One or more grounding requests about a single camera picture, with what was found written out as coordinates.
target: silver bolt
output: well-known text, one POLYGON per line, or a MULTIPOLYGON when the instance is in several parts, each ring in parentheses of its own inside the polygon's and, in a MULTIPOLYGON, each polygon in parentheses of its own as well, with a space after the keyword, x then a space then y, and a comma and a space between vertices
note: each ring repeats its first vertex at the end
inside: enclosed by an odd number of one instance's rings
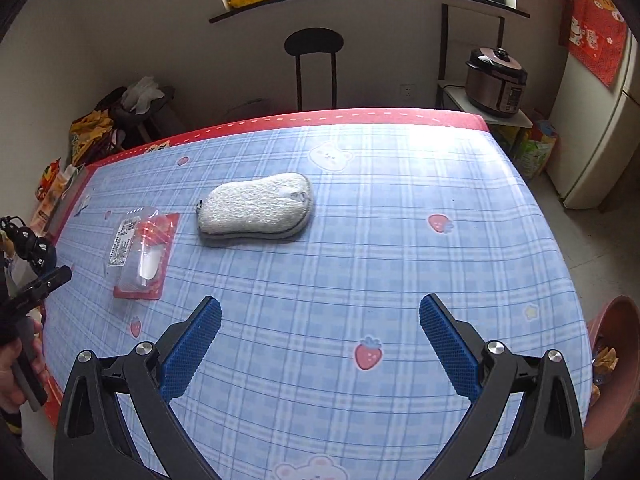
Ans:
POLYGON ((562 354, 558 350, 550 350, 549 359, 551 359, 555 363, 559 363, 560 361, 562 361, 562 354))
POLYGON ((140 343, 138 346, 136 346, 136 354, 147 355, 149 352, 152 351, 153 347, 154 346, 148 341, 140 343))
POLYGON ((91 360, 91 352, 88 350, 84 350, 78 354, 78 361, 81 363, 85 363, 91 360))
POLYGON ((504 345, 500 341, 489 341, 487 348, 489 349, 489 352, 496 355, 504 352, 504 345))

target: barcode label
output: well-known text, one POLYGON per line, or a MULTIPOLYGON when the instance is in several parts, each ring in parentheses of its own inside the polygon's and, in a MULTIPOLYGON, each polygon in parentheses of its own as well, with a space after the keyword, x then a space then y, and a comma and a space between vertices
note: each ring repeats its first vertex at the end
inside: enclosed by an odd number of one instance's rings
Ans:
POLYGON ((113 241, 113 247, 111 247, 111 252, 109 253, 109 262, 107 263, 109 267, 122 267, 124 265, 139 221, 140 217, 135 216, 123 220, 120 224, 116 239, 113 241))

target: black chair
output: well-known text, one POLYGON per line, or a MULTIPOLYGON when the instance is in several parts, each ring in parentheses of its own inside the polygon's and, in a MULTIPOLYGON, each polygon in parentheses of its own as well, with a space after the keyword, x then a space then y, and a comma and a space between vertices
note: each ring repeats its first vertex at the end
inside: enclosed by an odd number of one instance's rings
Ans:
POLYGON ((338 107, 338 79, 335 68, 335 53, 344 46, 340 34, 328 28, 303 28, 291 34, 284 42, 284 50, 296 57, 296 81, 298 83, 298 111, 302 111, 302 74, 300 56, 324 52, 331 54, 332 107, 338 107))

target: small white table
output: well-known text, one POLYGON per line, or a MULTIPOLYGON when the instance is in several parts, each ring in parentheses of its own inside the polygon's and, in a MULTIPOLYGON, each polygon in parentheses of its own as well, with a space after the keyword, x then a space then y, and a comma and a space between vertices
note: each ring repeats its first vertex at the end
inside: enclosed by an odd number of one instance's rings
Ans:
MULTIPOLYGON (((533 126, 533 123, 523 113, 522 110, 518 110, 518 113, 513 117, 496 117, 471 104, 471 101, 469 101, 469 97, 467 97, 466 95, 464 82, 439 80, 438 86, 440 90, 438 94, 446 94, 447 97, 449 97, 449 99, 453 102, 453 105, 461 112, 479 115, 487 124, 515 126, 516 128, 519 128, 520 130, 518 131, 518 135, 513 141, 513 146, 511 146, 511 149, 509 150, 509 153, 507 155, 509 155, 509 157, 511 158, 515 153, 517 153, 518 148, 520 147, 520 143, 524 138, 524 130, 527 130, 533 126)), ((442 99, 438 103, 438 105, 446 108, 444 99, 442 99)))

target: human hand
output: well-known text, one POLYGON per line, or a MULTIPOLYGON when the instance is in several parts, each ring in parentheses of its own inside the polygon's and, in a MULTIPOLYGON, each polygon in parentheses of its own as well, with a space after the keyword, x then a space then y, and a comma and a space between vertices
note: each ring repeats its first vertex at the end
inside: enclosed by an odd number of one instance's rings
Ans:
MULTIPOLYGON (((33 320, 33 332, 35 334, 41 332, 42 323, 33 320)), ((33 349, 36 358, 31 362, 33 371, 38 376, 40 382, 45 383, 49 379, 49 373, 46 371, 44 363, 44 355, 42 354, 42 341, 35 337, 33 339, 33 349)), ((27 399, 22 390, 15 382, 14 374, 11 371, 11 365, 20 355, 22 351, 22 342, 19 339, 0 347, 0 408, 7 413, 15 413, 27 399)))

